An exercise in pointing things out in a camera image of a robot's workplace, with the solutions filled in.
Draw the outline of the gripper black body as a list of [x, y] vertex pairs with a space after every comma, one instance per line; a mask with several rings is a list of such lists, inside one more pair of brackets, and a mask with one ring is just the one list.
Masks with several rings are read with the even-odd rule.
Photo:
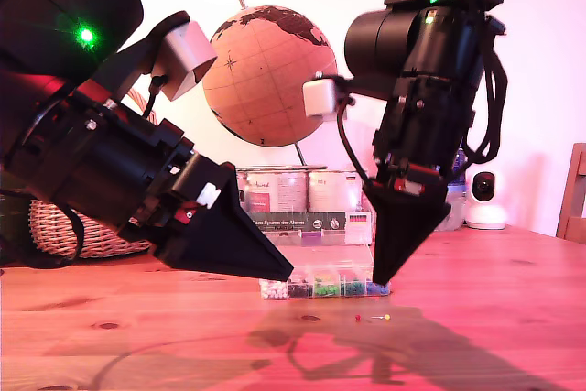
[[372, 81], [365, 94], [386, 102], [374, 135], [378, 171], [368, 194], [445, 194], [473, 120], [474, 88], [457, 81]]
[[221, 230], [224, 169], [153, 125], [87, 95], [8, 94], [8, 171], [36, 198], [80, 212], [129, 242], [198, 249]]

